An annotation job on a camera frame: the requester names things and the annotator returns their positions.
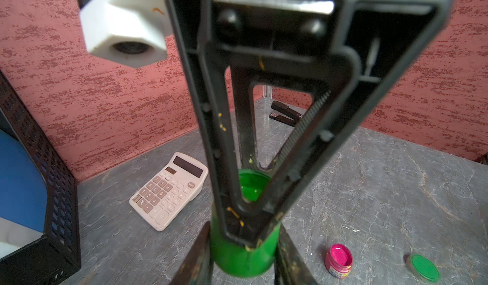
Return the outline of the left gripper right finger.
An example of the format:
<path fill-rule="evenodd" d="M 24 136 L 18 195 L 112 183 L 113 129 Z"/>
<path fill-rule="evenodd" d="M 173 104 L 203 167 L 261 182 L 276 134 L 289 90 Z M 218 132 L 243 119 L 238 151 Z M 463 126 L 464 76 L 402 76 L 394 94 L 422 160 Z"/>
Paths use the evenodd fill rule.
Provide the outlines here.
<path fill-rule="evenodd" d="M 274 257 L 274 283 L 279 285 L 318 284 L 283 225 L 280 227 Z"/>

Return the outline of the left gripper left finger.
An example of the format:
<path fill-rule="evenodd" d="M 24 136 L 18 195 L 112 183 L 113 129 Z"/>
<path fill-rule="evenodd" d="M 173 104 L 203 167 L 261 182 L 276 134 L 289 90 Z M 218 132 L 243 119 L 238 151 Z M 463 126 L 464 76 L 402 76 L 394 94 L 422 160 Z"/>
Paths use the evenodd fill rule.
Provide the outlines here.
<path fill-rule="evenodd" d="M 169 285 L 212 284 L 214 261 L 210 250 L 210 222 L 206 222 Z"/>

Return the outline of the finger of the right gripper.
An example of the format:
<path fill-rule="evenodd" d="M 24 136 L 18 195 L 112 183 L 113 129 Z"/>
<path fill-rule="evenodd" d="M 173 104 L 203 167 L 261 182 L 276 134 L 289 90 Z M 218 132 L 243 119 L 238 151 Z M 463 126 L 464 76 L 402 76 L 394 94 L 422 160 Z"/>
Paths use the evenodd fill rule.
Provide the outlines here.
<path fill-rule="evenodd" d="M 323 81 L 288 75 L 259 73 L 240 67 L 231 68 L 233 98 L 235 103 L 237 137 L 235 149 L 230 154 L 230 164 L 238 169 L 276 171 L 289 155 L 295 143 L 327 101 L 330 88 Z M 313 104 L 295 127 L 269 118 L 272 101 L 254 101 L 254 89 L 271 86 L 310 94 Z"/>
<path fill-rule="evenodd" d="M 247 249 L 264 244 L 322 166 L 441 31 L 453 1 L 166 0 L 224 238 Z M 330 88 L 276 171 L 230 165 L 237 140 L 234 67 L 316 79 Z M 293 92 L 255 88 L 254 101 L 257 90 L 270 100 L 276 92 Z M 311 99 L 310 108 L 311 95 L 299 94 Z"/>

